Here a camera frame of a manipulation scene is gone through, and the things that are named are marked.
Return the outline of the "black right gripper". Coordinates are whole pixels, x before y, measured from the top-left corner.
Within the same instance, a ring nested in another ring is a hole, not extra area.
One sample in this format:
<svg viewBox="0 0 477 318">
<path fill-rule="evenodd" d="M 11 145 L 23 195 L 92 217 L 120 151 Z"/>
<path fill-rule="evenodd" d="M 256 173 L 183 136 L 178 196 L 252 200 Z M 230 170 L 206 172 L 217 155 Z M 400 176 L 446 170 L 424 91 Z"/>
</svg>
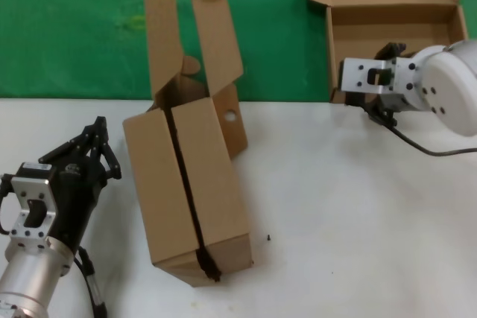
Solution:
<svg viewBox="0 0 477 318">
<path fill-rule="evenodd" d="M 374 57 L 375 60 L 391 60 L 400 57 L 401 53 L 407 48 L 405 43 L 389 42 L 381 48 Z M 368 117 L 378 125 L 396 125 L 394 111 L 386 109 L 378 95 L 346 92 L 345 104 L 363 109 Z"/>
</svg>

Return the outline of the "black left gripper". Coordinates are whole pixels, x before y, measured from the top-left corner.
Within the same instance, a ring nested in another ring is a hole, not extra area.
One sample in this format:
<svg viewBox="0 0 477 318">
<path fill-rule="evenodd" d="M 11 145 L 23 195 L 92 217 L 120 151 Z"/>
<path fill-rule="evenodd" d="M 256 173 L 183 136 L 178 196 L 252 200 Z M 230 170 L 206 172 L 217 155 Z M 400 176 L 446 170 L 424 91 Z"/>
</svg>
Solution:
<svg viewBox="0 0 477 318">
<path fill-rule="evenodd" d="M 51 237 L 72 253 L 78 251 L 101 190 L 108 179 L 122 176 L 108 140 L 107 120 L 98 116 L 80 135 L 40 157 L 39 163 L 22 163 L 27 237 Z"/>
</svg>

